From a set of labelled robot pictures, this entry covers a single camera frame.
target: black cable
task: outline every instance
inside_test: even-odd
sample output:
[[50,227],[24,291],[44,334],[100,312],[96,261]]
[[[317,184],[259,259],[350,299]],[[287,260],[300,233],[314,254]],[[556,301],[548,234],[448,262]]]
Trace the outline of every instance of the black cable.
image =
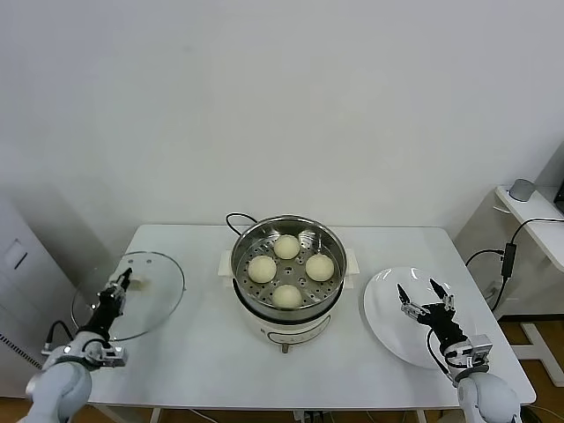
[[524,423],[543,423],[543,420],[527,405],[521,406],[520,414]]
[[87,341],[85,342],[84,345],[82,345],[82,353],[83,353],[84,351],[86,351],[86,347],[89,346],[92,342],[99,342],[99,343],[102,344],[102,346],[103,346],[104,348],[109,348],[110,346],[112,346],[112,345],[110,345],[108,342],[106,342],[106,341],[103,340],[103,339],[98,339],[98,338],[89,339],[89,340],[87,340]]
[[525,221],[517,228],[517,230],[513,233],[513,236],[511,237],[511,243],[512,243],[512,244],[514,243],[515,238],[517,237],[517,234],[519,234],[519,231],[521,231],[521,229],[523,229],[527,224],[529,224],[529,223],[531,223],[531,222],[564,223],[564,219],[542,219],[542,218],[537,218],[537,219],[525,220]]
[[236,234],[238,234],[239,236],[241,236],[241,232],[239,232],[237,229],[235,229],[235,227],[231,224],[231,222],[229,221],[229,218],[232,218],[233,216],[241,216],[242,218],[247,218],[249,220],[252,220],[253,222],[257,223],[257,220],[251,216],[249,216],[248,214],[245,213],[229,213],[226,216],[226,222],[227,225],[231,228],[231,230],[233,232],[235,232]]
[[495,304],[492,307],[492,311],[495,311],[495,309],[497,308],[498,304],[500,303],[501,300],[501,296],[503,295],[503,290],[505,289],[505,284],[508,283],[509,278],[507,277],[503,277],[503,283],[501,284],[501,289],[500,289],[500,293],[497,294],[497,300],[495,300]]
[[67,337],[69,337],[69,340],[71,341],[72,339],[74,339],[74,337],[71,334],[71,331],[69,330],[69,327],[66,325],[65,322],[63,322],[62,320],[57,320],[55,322],[53,322],[53,324],[51,324],[51,327],[49,328],[49,332],[47,334],[47,338],[45,339],[45,344],[52,344],[53,343],[53,336],[55,335],[55,327],[57,325],[61,325],[64,329],[64,331],[67,334]]
[[466,260],[465,266],[468,267],[468,264],[470,264],[470,262],[477,256],[479,256],[480,254],[485,254],[485,253],[495,253],[495,254],[499,254],[500,256],[503,256],[503,250],[502,249],[482,249],[474,254],[472,254],[470,256],[470,258],[468,260]]
[[[454,368],[468,368],[468,367],[465,366],[464,364],[456,364],[456,363],[453,363],[452,361],[450,361],[450,360],[447,359],[446,357],[445,357],[444,360],[445,360],[445,361],[447,362],[447,364],[448,364],[449,366],[451,366],[451,367],[454,367]],[[476,367],[476,366],[483,366],[483,365],[485,365],[485,364],[486,364],[486,362],[485,362],[484,360],[476,360],[476,361],[473,362],[472,366],[473,366],[473,367]]]
[[437,363],[437,366],[439,366],[439,368],[441,369],[441,371],[450,379],[450,375],[449,375],[449,371],[448,369],[439,361],[439,359],[437,359],[436,355],[434,355],[433,350],[431,349],[431,334],[433,333],[433,330],[429,330],[429,332],[427,333],[427,350],[429,351],[429,353],[431,354],[431,357],[433,357],[433,360],[435,363]]
[[507,284],[508,280],[511,278],[513,274],[513,265],[515,262],[517,246],[515,244],[515,239],[519,232],[527,226],[531,222],[547,222],[547,223],[564,223],[564,219],[544,219],[544,218],[535,218],[535,219],[528,219],[525,220],[519,227],[513,232],[513,236],[511,237],[511,241],[505,244],[505,250],[501,251],[500,249],[482,249],[476,253],[474,253],[467,261],[466,266],[474,259],[474,257],[479,256],[480,254],[484,253],[496,253],[501,254],[502,257],[502,265],[501,265],[501,275],[503,276],[503,282],[501,284],[500,292],[497,295],[497,299],[492,307],[492,311],[497,309],[497,306],[500,304],[501,296],[503,295],[503,290],[505,289],[505,285]]

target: metal rim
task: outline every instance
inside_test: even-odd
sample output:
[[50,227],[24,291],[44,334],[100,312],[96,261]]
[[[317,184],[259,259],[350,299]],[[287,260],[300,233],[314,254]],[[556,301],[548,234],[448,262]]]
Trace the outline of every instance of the metal rim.
[[[166,320],[168,320],[168,318],[175,312],[175,310],[178,308],[178,306],[180,305],[180,301],[182,301],[182,297],[184,296],[184,291],[186,291],[186,278],[184,277],[184,271],[182,270],[182,267],[176,262],[176,260],[174,260],[171,256],[168,256],[164,253],[160,253],[158,251],[131,251],[130,253],[125,253],[123,256],[120,257],[120,261],[123,260],[124,257],[126,256],[133,256],[135,254],[154,254],[157,256],[162,256],[167,258],[168,260],[170,260],[171,262],[174,263],[174,265],[178,268],[178,270],[180,271],[180,274],[182,276],[182,290],[180,292],[180,296],[178,298],[178,301],[173,305],[172,309],[170,310],[170,312],[167,315],[164,315],[160,320],[158,320],[153,326],[151,326],[149,329],[144,330],[140,333],[138,333],[137,335],[133,335],[131,337],[123,337],[123,338],[114,338],[111,339],[111,342],[120,342],[120,341],[128,341],[130,339],[135,339],[135,338],[139,338],[142,337],[143,335],[157,329],[160,327],[161,324],[163,324]],[[77,323],[77,319],[74,316],[74,305],[75,305],[75,299],[78,296],[78,289],[75,292],[75,294],[72,296],[72,303],[70,305],[70,318],[72,319],[72,322],[74,323],[74,325],[77,327],[77,329],[80,329],[80,325],[78,325]]]
[[[303,216],[297,216],[297,215],[281,215],[281,216],[276,216],[274,218],[267,218],[267,219],[259,220],[254,225],[248,227],[244,232],[242,232],[242,234],[239,236],[239,238],[237,239],[237,241],[234,244],[233,251],[236,251],[239,248],[239,246],[241,245],[242,240],[244,240],[251,232],[256,230],[258,227],[263,226],[263,225],[268,224],[268,223],[271,223],[271,222],[277,222],[277,221],[283,221],[283,220],[289,220],[289,219],[299,220],[299,221],[307,223],[311,226],[317,226],[317,227],[321,228],[328,236],[330,236],[333,239],[333,241],[337,245],[340,246],[340,248],[343,250],[343,252],[345,252],[345,248],[343,247],[339,238],[327,226],[323,225],[322,223],[320,223],[316,220],[304,218]],[[231,265],[233,274],[236,275],[237,269],[234,268],[233,262],[231,262],[230,265]],[[249,296],[249,295],[245,295],[245,296],[249,297],[252,301],[256,301],[256,302],[260,303],[261,306],[264,306],[266,308],[270,308],[272,310],[295,311],[295,310],[308,310],[310,308],[321,307],[321,304],[324,303],[325,301],[331,301],[333,299],[338,298],[338,296],[340,296],[340,290],[341,290],[340,288],[342,288],[344,281],[345,281],[346,265],[347,265],[347,263],[346,263],[346,256],[345,256],[345,260],[344,260],[343,266],[342,266],[342,272],[341,272],[342,274],[341,274],[340,279],[337,282],[337,284],[335,286],[333,286],[334,294],[328,296],[328,298],[323,299],[319,302],[314,302],[314,303],[307,304],[305,306],[300,306],[300,307],[292,309],[292,310],[287,310],[287,309],[284,309],[284,308],[278,308],[278,307],[274,306],[273,304],[269,304],[267,302],[257,300],[255,298]],[[236,284],[240,283],[236,276],[235,276],[234,280],[236,280]]]
[[237,286],[237,281],[235,279],[233,279],[233,288],[235,290],[235,294],[237,295],[237,298],[239,299],[239,301],[241,302],[241,304],[243,306],[245,306],[245,308],[252,313],[252,315],[258,317],[259,319],[265,320],[266,322],[269,323],[274,323],[274,324],[281,324],[284,326],[294,326],[296,324],[304,324],[304,323],[309,323],[309,322],[313,322],[315,319],[320,318],[321,316],[325,315],[326,313],[330,312],[335,305],[337,304],[337,300],[340,298],[341,293],[343,292],[343,286],[341,286],[338,289],[337,294],[335,295],[335,298],[333,299],[334,301],[327,307],[324,308],[323,310],[320,310],[319,313],[312,315],[311,317],[305,318],[305,319],[301,319],[301,320],[279,320],[279,319],[275,319],[273,317],[269,317],[267,315],[261,315],[257,310],[255,310],[254,308],[252,308],[251,306],[249,306],[247,304],[247,302],[245,301],[245,299],[243,298],[243,295],[241,293],[241,291],[239,290],[239,287]]

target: glass lid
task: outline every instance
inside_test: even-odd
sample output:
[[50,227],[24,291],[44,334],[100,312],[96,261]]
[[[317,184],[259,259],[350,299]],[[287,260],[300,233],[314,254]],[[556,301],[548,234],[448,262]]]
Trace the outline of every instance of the glass lid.
[[123,315],[110,329],[111,341],[138,338],[156,329],[171,316],[185,290],[184,272],[171,257],[149,251],[133,251],[115,257],[90,271],[78,285],[72,299],[72,321],[86,324],[98,306],[98,292],[131,268]]

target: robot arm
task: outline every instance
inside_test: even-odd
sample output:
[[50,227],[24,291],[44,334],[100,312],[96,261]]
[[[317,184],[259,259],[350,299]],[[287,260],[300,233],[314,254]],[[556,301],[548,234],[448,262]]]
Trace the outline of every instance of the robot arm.
[[66,422],[88,402],[92,391],[91,371],[125,366],[126,351],[108,341],[112,323],[123,312],[130,274],[131,269],[126,270],[98,293],[100,301],[91,319],[78,329],[69,344],[44,351],[48,359],[42,372],[26,388],[33,405],[19,423]]
[[486,335],[466,337],[452,321],[456,311],[454,296],[430,280],[434,292],[442,302],[420,306],[410,301],[398,285],[402,311],[418,323],[431,328],[439,339],[439,351],[446,366],[427,348],[442,372],[458,391],[458,403],[468,423],[521,423],[521,405],[517,394],[501,378],[488,372],[487,355],[492,343]]

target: power cord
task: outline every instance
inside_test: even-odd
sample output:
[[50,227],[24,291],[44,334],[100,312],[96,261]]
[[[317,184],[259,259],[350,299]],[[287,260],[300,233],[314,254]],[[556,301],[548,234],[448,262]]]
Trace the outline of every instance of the power cord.
[[468,264],[470,264],[470,262],[471,262],[474,258],[476,258],[477,256],[480,256],[480,255],[482,255],[482,254],[485,254],[485,253],[495,253],[495,254],[497,254],[497,255],[500,255],[500,256],[501,256],[501,260],[503,260],[503,250],[502,250],[502,249],[482,249],[482,250],[480,250],[480,251],[478,251],[478,252],[472,254],[472,255],[470,256],[470,258],[469,258],[468,260],[466,260],[465,266],[468,267]]
[[431,357],[433,357],[433,360],[435,363],[437,363],[437,366],[439,366],[439,368],[441,369],[441,371],[449,378],[449,380],[452,381],[452,377],[450,376],[449,370],[446,368],[446,366],[444,364],[442,364],[439,359],[437,359],[437,356],[434,355],[433,349],[431,348],[431,334],[433,333],[433,329],[430,329],[429,332],[427,333],[427,350],[429,351],[429,354],[431,354]]
[[51,324],[51,327],[49,328],[49,332],[47,333],[47,337],[45,338],[45,345],[43,346],[43,349],[47,352],[50,351],[51,344],[53,344],[53,336],[55,335],[55,328],[57,327],[57,325],[60,325],[63,328],[64,332],[67,334],[67,337],[69,337],[70,341],[74,339],[66,323],[63,322],[62,320],[56,320],[53,322],[53,324]]
[[528,406],[521,406],[521,421],[523,423],[543,423],[543,420]]
[[539,407],[538,405],[526,405],[524,408],[536,408],[538,410],[542,410],[543,412],[548,412],[549,414],[552,414],[556,419],[560,419],[564,421],[564,417],[560,416],[557,412],[553,412],[552,410],[549,410],[545,407]]
[[503,281],[501,283],[500,292],[497,295],[497,299],[492,307],[492,311],[497,309],[497,306],[500,304],[501,296],[503,295],[503,291],[505,290],[505,286],[508,280],[511,278],[513,274],[513,266],[515,264],[515,256],[517,253],[517,245],[515,244],[515,239],[519,232],[531,222],[546,222],[546,223],[564,223],[564,219],[544,219],[544,218],[535,218],[535,219],[528,219],[525,220],[519,227],[513,232],[513,236],[511,237],[511,241],[505,244],[505,249],[482,249],[476,253],[474,253],[467,261],[466,266],[470,264],[470,262],[477,256],[485,253],[495,253],[501,256],[501,276],[503,277]]
[[102,346],[103,346],[104,348],[110,348],[110,347],[112,346],[108,341],[105,341],[104,339],[98,339],[98,338],[89,339],[89,340],[87,340],[87,341],[85,342],[84,345],[82,345],[82,351],[81,351],[81,352],[84,353],[84,352],[86,351],[86,347],[89,346],[92,342],[96,342],[96,343],[98,343],[98,344],[102,344]]
[[231,230],[232,230],[233,232],[235,232],[235,233],[238,234],[239,236],[241,236],[241,232],[239,232],[239,231],[235,228],[235,226],[233,226],[233,225],[231,224],[231,222],[229,221],[229,218],[232,218],[233,216],[241,216],[242,218],[247,218],[247,219],[249,219],[249,220],[252,220],[252,221],[255,222],[255,223],[258,223],[255,218],[253,218],[252,216],[249,216],[248,214],[245,214],[245,213],[229,213],[229,214],[227,214],[227,216],[226,216],[226,223],[227,223],[227,225],[231,228]]

